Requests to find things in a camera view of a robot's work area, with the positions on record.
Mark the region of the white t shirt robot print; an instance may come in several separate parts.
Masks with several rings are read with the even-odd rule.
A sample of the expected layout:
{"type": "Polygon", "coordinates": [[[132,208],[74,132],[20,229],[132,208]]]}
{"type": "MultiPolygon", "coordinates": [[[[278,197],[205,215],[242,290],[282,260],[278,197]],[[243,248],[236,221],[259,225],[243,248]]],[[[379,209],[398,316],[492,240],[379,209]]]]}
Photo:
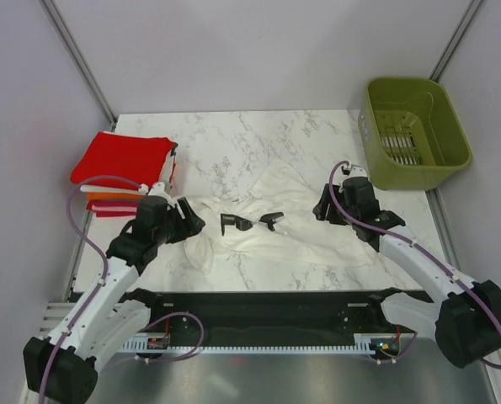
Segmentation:
{"type": "Polygon", "coordinates": [[[193,196],[189,204],[205,227],[184,241],[190,263],[208,274],[214,258],[249,253],[331,267],[370,266],[376,253],[351,228],[318,221],[319,195],[287,162],[274,160],[237,201],[193,196]]]}

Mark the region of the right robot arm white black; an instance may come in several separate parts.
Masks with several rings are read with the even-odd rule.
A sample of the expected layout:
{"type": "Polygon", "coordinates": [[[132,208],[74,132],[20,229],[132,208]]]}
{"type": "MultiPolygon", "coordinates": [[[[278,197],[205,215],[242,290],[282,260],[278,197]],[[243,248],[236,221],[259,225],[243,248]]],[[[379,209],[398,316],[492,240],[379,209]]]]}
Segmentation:
{"type": "Polygon", "coordinates": [[[351,226],[362,242],[396,263],[429,296],[423,301],[398,289],[383,290],[366,310],[372,329],[406,327],[435,341],[460,369],[475,361],[501,369],[501,289],[493,281],[477,282],[417,242],[404,219],[380,207],[366,177],[326,183],[312,212],[319,221],[351,226]]]}

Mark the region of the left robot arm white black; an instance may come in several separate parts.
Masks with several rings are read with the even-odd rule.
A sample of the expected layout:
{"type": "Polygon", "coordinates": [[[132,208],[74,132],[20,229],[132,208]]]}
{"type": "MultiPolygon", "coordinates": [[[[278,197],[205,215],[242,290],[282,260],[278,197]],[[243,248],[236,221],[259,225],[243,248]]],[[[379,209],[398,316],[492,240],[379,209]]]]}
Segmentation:
{"type": "Polygon", "coordinates": [[[93,284],[46,337],[31,338],[24,347],[27,386],[40,403],[86,402],[127,340],[163,326],[166,312],[150,302],[151,292],[124,294],[162,245],[196,236],[204,226],[186,198],[146,196],[139,202],[135,218],[100,253],[103,267],[93,284]]]}

